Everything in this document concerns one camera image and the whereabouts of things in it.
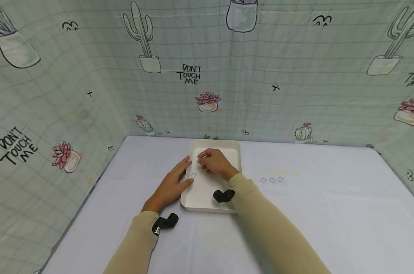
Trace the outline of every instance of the person's right hand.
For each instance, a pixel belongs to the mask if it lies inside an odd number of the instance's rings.
[[[201,169],[209,173],[216,173],[225,181],[239,173],[227,158],[218,149],[206,149],[198,155],[198,162],[202,165]]]

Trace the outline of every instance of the black plastic part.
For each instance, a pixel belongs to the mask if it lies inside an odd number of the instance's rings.
[[[234,197],[234,194],[234,190],[226,190],[225,192],[216,190],[215,193],[213,193],[213,198],[216,200],[216,202],[230,202]]]
[[[172,228],[178,222],[178,215],[175,213],[171,213],[167,219],[163,217],[158,217],[155,223],[152,226],[152,232],[158,236],[160,234],[161,228]]]

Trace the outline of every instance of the potted plant drawing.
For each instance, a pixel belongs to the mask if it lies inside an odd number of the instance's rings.
[[[219,95],[206,92],[195,97],[198,100],[198,108],[201,112],[215,112],[218,109],[218,102],[221,100]]]
[[[131,27],[131,23],[126,14],[123,14],[123,21],[129,37],[139,41],[142,45],[143,55],[140,55],[140,62],[143,70],[151,73],[160,73],[161,66],[158,57],[152,55],[148,41],[152,40],[153,29],[151,18],[146,15],[146,26],[143,24],[142,15],[140,14],[139,7],[134,1],[131,2],[131,14],[134,20],[134,29]]]
[[[257,0],[231,0],[227,27],[235,32],[250,32],[256,26]]]
[[[137,125],[142,128],[142,130],[147,136],[156,136],[159,134],[158,131],[154,129],[148,121],[143,119],[143,116],[141,115],[136,115],[136,116],[137,116],[137,121],[136,121]]]
[[[312,129],[311,123],[304,123],[302,127],[295,131],[295,137],[297,138],[294,143],[296,144],[311,144],[314,139],[311,137]]]
[[[385,55],[379,55],[374,58],[368,67],[368,75],[387,75],[401,60],[401,56],[395,55],[395,53],[400,48],[403,40],[414,37],[414,11],[412,11],[406,20],[403,20],[408,9],[409,7],[406,6],[401,10],[391,23],[387,35],[394,41],[391,43]]]
[[[55,161],[53,161],[52,167],[59,166],[66,173],[72,173],[76,170],[79,161],[81,161],[81,156],[72,150],[70,143],[63,141],[62,144],[55,145],[53,151],[52,158],[55,158]]]
[[[414,99],[401,102],[398,112],[394,115],[394,120],[414,125]]]
[[[14,27],[2,8],[0,8],[0,52],[9,64],[18,69],[34,66],[40,61],[40,56],[34,47]]]

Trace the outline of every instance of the white tray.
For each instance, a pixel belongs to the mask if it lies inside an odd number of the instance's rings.
[[[187,168],[185,180],[193,178],[195,182],[181,194],[181,204],[191,211],[237,213],[231,202],[218,203],[213,198],[216,190],[224,192],[228,189],[228,182],[215,174],[207,174],[198,163],[198,154],[207,148],[219,149],[239,172],[242,172],[240,163],[240,144],[231,140],[205,140],[192,141],[190,146],[190,159],[193,164]]]

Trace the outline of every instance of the white tablecloth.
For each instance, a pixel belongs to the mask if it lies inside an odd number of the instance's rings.
[[[44,273],[102,273],[132,217],[189,153],[191,141],[126,138]],[[332,273],[414,274],[414,197],[374,150],[262,142],[241,147],[242,173]],[[179,201],[161,216],[172,212],[178,224],[161,231],[148,273],[274,273],[238,216],[187,211]]]

